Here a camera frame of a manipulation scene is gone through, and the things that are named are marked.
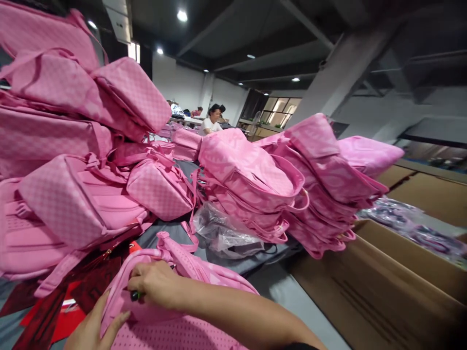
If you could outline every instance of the concrete pillar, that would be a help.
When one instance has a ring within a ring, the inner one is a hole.
[[[203,87],[199,95],[198,106],[203,107],[202,117],[207,116],[211,100],[213,98],[214,79],[216,78],[214,73],[206,73],[204,75]]]
[[[322,112],[329,117],[358,88],[370,63],[381,54],[394,26],[363,30],[345,35],[306,91],[286,129]]]

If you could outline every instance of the white wall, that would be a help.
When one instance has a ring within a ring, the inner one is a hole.
[[[200,104],[204,73],[176,64],[175,59],[154,53],[152,81],[166,100],[175,100],[190,111]]]
[[[237,125],[243,105],[248,96],[248,89],[236,86],[225,80],[216,78],[213,87],[213,103],[225,106],[222,116],[230,125]]]
[[[248,89],[218,78],[213,82],[212,78],[212,73],[179,66],[175,59],[154,53],[152,81],[166,100],[175,100],[182,109],[190,111],[202,106],[203,116],[210,105],[224,105],[224,118],[235,126],[247,99]]]

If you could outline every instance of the cardboard box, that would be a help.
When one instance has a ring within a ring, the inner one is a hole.
[[[393,165],[391,168],[382,173],[376,180],[382,183],[383,185],[391,188],[406,177],[415,174],[415,172],[415,170]]]
[[[355,350],[444,349],[467,273],[373,221],[354,231],[345,251],[293,266],[295,279]]]
[[[467,227],[467,185],[417,173],[388,197],[422,209],[454,226]]]

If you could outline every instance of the white t-shirt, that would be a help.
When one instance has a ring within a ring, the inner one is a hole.
[[[199,130],[199,134],[201,136],[206,136],[206,133],[204,132],[204,129],[210,129],[212,132],[216,132],[216,131],[221,131],[222,128],[220,127],[219,123],[218,122],[215,122],[213,124],[213,122],[211,121],[211,119],[208,117],[206,118],[205,120],[203,120],[203,122],[201,123],[201,127],[200,127],[200,130]]]

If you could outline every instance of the plastic bag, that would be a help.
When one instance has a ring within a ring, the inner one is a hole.
[[[207,248],[226,259],[241,259],[264,250],[264,242],[252,235],[241,222],[204,202],[193,217],[197,234]]]

